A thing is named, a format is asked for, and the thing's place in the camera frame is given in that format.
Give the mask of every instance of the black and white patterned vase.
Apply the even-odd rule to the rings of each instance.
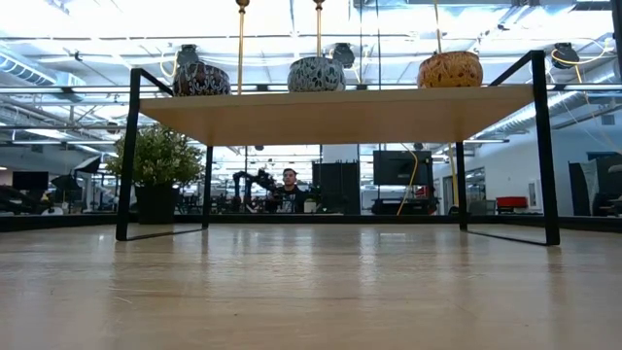
[[[173,81],[175,96],[231,94],[229,76],[220,68],[202,61],[182,64]]]
[[[292,63],[288,76],[290,92],[343,91],[346,76],[336,59],[305,57]]]

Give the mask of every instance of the orange patterned vase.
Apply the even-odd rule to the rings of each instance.
[[[419,88],[481,87],[484,71],[472,52],[446,52],[421,62]]]

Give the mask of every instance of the wooden tabletop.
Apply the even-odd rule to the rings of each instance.
[[[268,93],[141,100],[210,146],[456,142],[533,101],[532,87]]]

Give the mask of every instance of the person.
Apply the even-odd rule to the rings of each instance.
[[[278,187],[269,196],[268,210],[276,213],[303,213],[305,194],[296,185],[297,173],[287,168],[283,170],[282,187]]]

